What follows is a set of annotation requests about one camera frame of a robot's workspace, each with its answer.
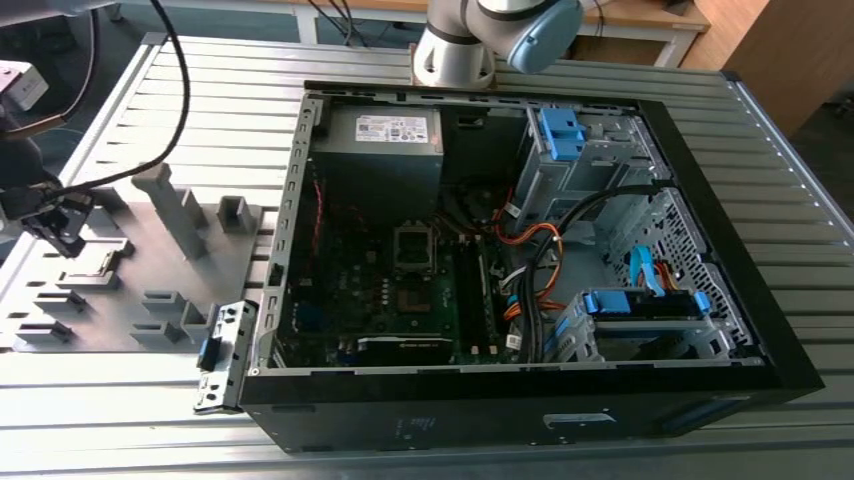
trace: blue clip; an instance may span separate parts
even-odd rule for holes
[[[542,108],[539,114],[552,160],[559,162],[578,160],[584,150],[586,127],[578,123],[575,111],[570,108]]]
[[[596,304],[596,299],[588,293],[584,294],[584,307],[587,307],[587,313],[596,313],[599,311],[599,305]]]
[[[622,290],[594,290],[590,294],[596,299],[598,313],[631,313],[629,295]]]
[[[631,258],[629,261],[629,278],[633,286],[638,285],[638,276],[643,271],[643,282],[646,286],[655,293],[657,297],[665,296],[665,289],[658,284],[655,278],[655,267],[653,266],[653,252],[645,245],[635,245],[631,249]]]
[[[701,313],[709,315],[709,312],[711,312],[711,301],[709,301],[706,292],[694,292],[694,301],[697,302]]]
[[[548,336],[548,340],[546,340],[546,344],[543,345],[544,353],[548,353],[551,349],[555,348],[555,346],[558,345],[558,339],[560,338],[560,335],[563,335],[563,332],[568,327],[570,327],[570,319],[567,317],[563,317],[563,319],[560,320],[560,323],[558,323],[555,331]]]

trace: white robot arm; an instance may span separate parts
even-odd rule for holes
[[[536,73],[560,58],[580,28],[578,0],[431,0],[414,71],[431,87],[486,88],[498,53]]]

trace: white label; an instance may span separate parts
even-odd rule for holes
[[[507,205],[504,205],[504,211],[512,218],[519,218],[519,214],[522,213],[522,209],[510,202],[507,202]]]
[[[507,348],[512,350],[522,348],[522,337],[519,335],[507,335]]]
[[[424,117],[384,117],[362,115],[356,118],[356,142],[427,143]]]

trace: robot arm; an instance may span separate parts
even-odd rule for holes
[[[492,52],[523,73],[560,57],[580,28],[578,0],[431,0],[414,71],[427,86],[486,88]]]
[[[0,27],[59,15],[80,15],[115,0],[0,0]]]

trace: motherboard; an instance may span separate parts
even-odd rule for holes
[[[323,263],[312,255],[296,280],[287,364],[499,363],[498,246],[432,220],[355,227],[327,228],[314,254]]]

